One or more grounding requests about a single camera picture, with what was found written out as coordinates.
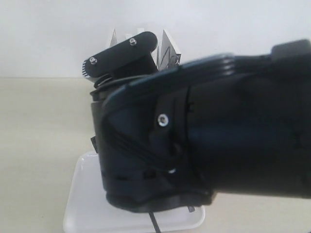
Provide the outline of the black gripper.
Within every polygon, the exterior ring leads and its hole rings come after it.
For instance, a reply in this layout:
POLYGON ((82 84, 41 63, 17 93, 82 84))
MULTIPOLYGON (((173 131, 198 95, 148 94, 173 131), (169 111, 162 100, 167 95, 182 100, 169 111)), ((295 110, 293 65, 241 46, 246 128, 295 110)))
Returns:
POLYGON ((127 97, 129 85, 91 92, 95 135, 106 199, 133 213, 210 205, 211 188, 195 169, 186 130, 186 88, 171 94, 127 97))

